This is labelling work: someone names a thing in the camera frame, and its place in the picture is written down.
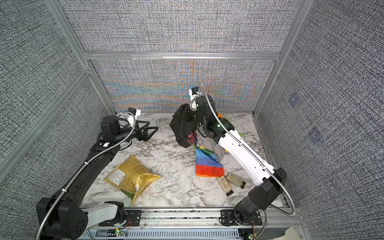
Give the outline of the black cloth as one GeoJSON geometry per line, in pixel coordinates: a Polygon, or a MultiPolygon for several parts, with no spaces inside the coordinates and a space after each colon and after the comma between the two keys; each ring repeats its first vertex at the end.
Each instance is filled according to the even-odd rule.
{"type": "Polygon", "coordinates": [[[183,148],[188,148],[194,143],[194,137],[191,137],[191,134],[197,130],[197,125],[187,124],[184,120],[184,111],[186,107],[190,107],[190,105],[181,105],[174,113],[170,123],[170,127],[176,136],[177,143],[183,148]]]}

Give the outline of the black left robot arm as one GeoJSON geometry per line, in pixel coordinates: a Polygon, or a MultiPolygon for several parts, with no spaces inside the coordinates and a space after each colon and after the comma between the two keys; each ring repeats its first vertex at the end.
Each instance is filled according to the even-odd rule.
{"type": "Polygon", "coordinates": [[[103,222],[113,223],[125,220],[123,204],[109,201],[95,208],[82,209],[85,194],[100,172],[113,160],[121,149],[121,144],[133,139],[148,141],[157,131],[148,121],[139,121],[131,112],[132,122],[115,115],[104,117],[101,122],[100,137],[93,145],[82,166],[63,187],[50,198],[42,198],[37,203],[40,227],[37,240],[78,239],[88,228],[103,222]]]}

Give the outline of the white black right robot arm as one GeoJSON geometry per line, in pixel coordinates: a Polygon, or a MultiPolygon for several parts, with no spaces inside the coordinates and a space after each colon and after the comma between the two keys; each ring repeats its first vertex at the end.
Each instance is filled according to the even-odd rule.
{"type": "Polygon", "coordinates": [[[246,170],[255,187],[234,207],[235,219],[244,223],[254,212],[266,210],[284,191],[287,174],[275,169],[264,161],[242,139],[235,127],[226,119],[220,118],[210,96],[190,93],[190,110],[187,120],[194,122],[203,135],[228,151],[246,170]]]}

